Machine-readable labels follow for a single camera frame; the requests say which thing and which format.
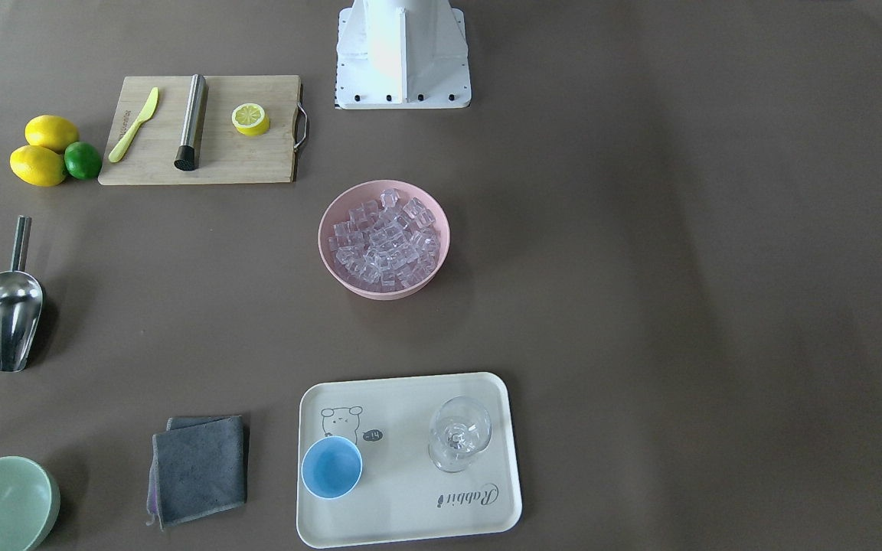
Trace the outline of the green lime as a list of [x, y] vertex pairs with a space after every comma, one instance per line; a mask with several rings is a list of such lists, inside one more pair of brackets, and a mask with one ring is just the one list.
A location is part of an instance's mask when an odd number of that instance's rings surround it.
[[64, 149], [64, 167], [76, 179], [95, 179], [103, 166], [103, 156], [88, 142], [74, 141]]

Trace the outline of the grey folded cloth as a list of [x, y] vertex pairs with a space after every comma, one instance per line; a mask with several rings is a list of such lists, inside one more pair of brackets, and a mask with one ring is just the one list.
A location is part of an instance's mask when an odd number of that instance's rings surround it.
[[247, 502], [242, 416], [172, 416], [152, 436], [146, 510], [165, 530]]

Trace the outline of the whole lemon lower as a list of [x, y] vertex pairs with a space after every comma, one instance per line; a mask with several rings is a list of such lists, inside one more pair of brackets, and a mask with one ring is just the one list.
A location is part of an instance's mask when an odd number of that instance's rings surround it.
[[56, 186], [68, 175], [63, 157], [39, 145], [15, 149], [10, 154], [9, 164], [17, 177], [34, 186]]

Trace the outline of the steel muddler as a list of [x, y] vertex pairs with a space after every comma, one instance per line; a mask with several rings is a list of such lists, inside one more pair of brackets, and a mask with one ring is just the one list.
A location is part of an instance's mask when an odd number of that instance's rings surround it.
[[179, 171], [195, 171], [200, 155], [201, 132], [207, 101], [207, 81], [203, 74], [193, 74], [187, 96], [187, 107], [174, 167]]

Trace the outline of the steel ice scoop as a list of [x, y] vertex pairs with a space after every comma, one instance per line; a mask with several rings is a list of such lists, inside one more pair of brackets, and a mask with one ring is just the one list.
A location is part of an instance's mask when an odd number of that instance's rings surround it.
[[10, 268], [0, 272], [0, 372], [21, 372], [28, 362], [44, 307], [40, 282], [27, 272], [31, 217], [15, 224]]

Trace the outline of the cream rabbit tray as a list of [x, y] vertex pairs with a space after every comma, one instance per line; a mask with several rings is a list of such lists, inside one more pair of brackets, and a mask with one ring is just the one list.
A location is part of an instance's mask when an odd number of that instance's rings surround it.
[[[428, 435], [438, 408], [458, 396], [487, 409], [493, 435], [462, 473], [449, 474], [432, 463]], [[500, 533], [521, 519], [510, 396], [497, 374], [316, 384], [299, 404], [299, 459], [325, 437], [351, 440], [363, 471], [342, 497], [319, 497], [299, 481], [296, 527], [311, 547]]]

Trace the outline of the yellow plastic knife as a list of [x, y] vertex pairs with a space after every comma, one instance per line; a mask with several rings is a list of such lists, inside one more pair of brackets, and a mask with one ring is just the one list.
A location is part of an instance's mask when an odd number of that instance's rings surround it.
[[123, 136], [120, 137], [116, 145], [112, 147], [112, 151], [108, 154], [109, 163], [119, 163], [126, 156], [127, 150], [132, 146], [132, 141], [136, 138], [138, 130], [145, 122], [153, 118], [158, 107], [158, 99], [160, 99], [160, 90], [158, 87], [153, 87], [137, 117], [130, 123], [129, 128], [123, 133]]

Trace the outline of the whole lemon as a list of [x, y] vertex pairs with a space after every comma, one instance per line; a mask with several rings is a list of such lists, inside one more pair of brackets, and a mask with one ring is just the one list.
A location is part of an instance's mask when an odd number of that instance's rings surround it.
[[70, 144], [80, 140], [80, 130], [63, 116], [39, 115], [27, 122], [24, 136], [29, 145], [63, 154]]
[[56, 186], [68, 175], [63, 157], [39, 145], [15, 149], [10, 154], [9, 164], [17, 177], [34, 186]]

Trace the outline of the half lemon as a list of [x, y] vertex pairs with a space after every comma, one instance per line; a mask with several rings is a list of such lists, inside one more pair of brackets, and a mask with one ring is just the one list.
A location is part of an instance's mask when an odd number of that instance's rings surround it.
[[236, 132], [245, 136], [259, 136], [270, 129], [270, 116], [263, 106], [256, 103], [243, 103], [231, 113], [231, 125]]

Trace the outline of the clear wine glass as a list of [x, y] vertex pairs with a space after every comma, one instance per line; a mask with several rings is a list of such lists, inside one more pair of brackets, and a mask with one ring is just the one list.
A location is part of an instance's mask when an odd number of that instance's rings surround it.
[[445, 401], [430, 421], [428, 454], [435, 468], [461, 473], [492, 439], [492, 419], [485, 406], [469, 396]]

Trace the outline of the light blue cup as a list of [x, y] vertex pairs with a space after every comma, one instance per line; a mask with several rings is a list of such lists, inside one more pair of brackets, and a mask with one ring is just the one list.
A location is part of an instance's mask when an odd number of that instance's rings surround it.
[[363, 456], [357, 444], [346, 437], [330, 435], [309, 446], [300, 475], [311, 495], [334, 500], [354, 490], [363, 470]]

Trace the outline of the whole lemon upper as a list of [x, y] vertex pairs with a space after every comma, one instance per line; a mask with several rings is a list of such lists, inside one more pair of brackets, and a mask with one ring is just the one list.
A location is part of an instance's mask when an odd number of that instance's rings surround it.
[[63, 154], [70, 144], [80, 140], [80, 130], [63, 116], [39, 115], [27, 122], [24, 136], [29, 145]]

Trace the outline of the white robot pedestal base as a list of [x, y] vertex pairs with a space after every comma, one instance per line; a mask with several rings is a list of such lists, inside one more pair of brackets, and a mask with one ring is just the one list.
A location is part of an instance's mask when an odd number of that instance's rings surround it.
[[354, 1], [338, 13], [339, 109], [472, 103], [465, 14], [448, 1]]

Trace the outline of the green bowl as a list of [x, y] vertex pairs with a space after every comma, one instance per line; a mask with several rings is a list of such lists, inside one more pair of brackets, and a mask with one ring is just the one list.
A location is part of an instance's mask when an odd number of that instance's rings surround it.
[[0, 457], [0, 550], [34, 550], [56, 523], [56, 479], [36, 461]]

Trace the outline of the bamboo cutting board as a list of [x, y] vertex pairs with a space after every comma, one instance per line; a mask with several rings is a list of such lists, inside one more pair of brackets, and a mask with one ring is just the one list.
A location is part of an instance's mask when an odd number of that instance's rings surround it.
[[[150, 121], [134, 136], [125, 157], [105, 161], [98, 181], [107, 186], [182, 184], [290, 184], [296, 175], [296, 149], [302, 78], [297, 74], [207, 76], [206, 100], [200, 121], [197, 167], [182, 171], [174, 165], [181, 145], [192, 77], [128, 76], [122, 82], [118, 104], [104, 153], [132, 125], [153, 88], [158, 104]], [[232, 126], [231, 113], [241, 104], [265, 109], [270, 126], [260, 136], [241, 135]]]

